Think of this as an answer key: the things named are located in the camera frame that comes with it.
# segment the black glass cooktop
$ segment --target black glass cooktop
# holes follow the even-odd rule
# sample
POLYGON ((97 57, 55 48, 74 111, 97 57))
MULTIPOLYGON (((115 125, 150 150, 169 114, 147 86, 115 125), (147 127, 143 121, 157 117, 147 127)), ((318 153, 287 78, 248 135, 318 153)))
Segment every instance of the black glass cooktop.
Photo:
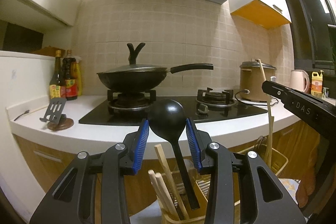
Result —
MULTIPOLYGON (((196 123, 222 121, 267 113, 265 109, 237 103, 227 108, 209 107, 207 115, 200 115, 197 111, 199 103, 196 102, 196 96, 162 96, 156 98, 157 101, 163 99, 171 99, 179 102, 183 106, 186 116, 191 117, 196 123)), ((82 117, 79 123, 105 126, 138 126, 143 118, 147 118, 145 111, 136 114, 114 113, 111 115, 108 110, 108 104, 109 102, 107 100, 102 102, 99 106, 82 117)))

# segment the gas stove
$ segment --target gas stove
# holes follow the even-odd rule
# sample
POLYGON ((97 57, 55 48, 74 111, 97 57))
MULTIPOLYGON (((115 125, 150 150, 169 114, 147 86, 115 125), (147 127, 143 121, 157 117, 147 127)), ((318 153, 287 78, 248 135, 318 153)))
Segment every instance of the gas stove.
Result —
POLYGON ((146 93, 123 94, 108 91, 108 99, 83 116, 79 123, 106 126, 139 126, 147 118, 150 105, 159 100, 179 102, 195 123, 214 122, 267 113, 267 110, 245 105, 233 99, 233 90, 213 92, 198 90, 197 96, 156 96, 155 90, 146 93))

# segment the power cord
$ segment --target power cord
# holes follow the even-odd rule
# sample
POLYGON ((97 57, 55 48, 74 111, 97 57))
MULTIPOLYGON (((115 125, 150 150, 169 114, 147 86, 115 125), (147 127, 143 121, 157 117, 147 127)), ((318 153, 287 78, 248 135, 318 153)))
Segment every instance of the power cord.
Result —
MULTIPOLYGON (((249 94, 250 91, 249 91, 249 90, 240 90, 240 91, 238 91, 238 92, 235 94, 235 99, 236 99, 238 102, 241 102, 241 103, 243 103, 243 104, 245 104, 245 105, 252 105, 252 106, 267 106, 267 104, 252 104, 252 103, 246 103, 246 102, 243 102, 242 100, 239 100, 239 99, 237 98, 237 94, 239 94, 239 93, 246 93, 246 94, 249 94)), ((276 100, 276 102, 272 103, 270 106, 274 106, 274 105, 278 104, 279 100, 278 100, 277 98, 275 98, 275 97, 274 97, 274 99, 276 100)))

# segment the round wooden coaster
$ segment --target round wooden coaster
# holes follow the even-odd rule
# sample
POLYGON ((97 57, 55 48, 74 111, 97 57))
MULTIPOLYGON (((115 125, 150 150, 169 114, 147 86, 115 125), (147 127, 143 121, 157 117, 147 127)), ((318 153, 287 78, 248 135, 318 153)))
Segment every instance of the round wooden coaster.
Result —
POLYGON ((70 127, 72 127, 74 125, 74 121, 71 118, 66 118, 64 122, 60 122, 59 124, 55 124, 53 122, 49 122, 47 127, 50 130, 53 131, 60 131, 60 130, 65 130, 68 129, 70 127))

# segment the stove knob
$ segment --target stove knob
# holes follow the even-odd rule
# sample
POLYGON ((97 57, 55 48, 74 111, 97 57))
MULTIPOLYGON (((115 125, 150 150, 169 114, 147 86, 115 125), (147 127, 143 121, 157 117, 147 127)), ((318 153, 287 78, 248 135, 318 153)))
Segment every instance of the stove knob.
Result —
POLYGON ((198 109, 197 109, 197 112, 200 115, 208 115, 209 108, 205 104, 200 104, 199 107, 198 107, 198 109))

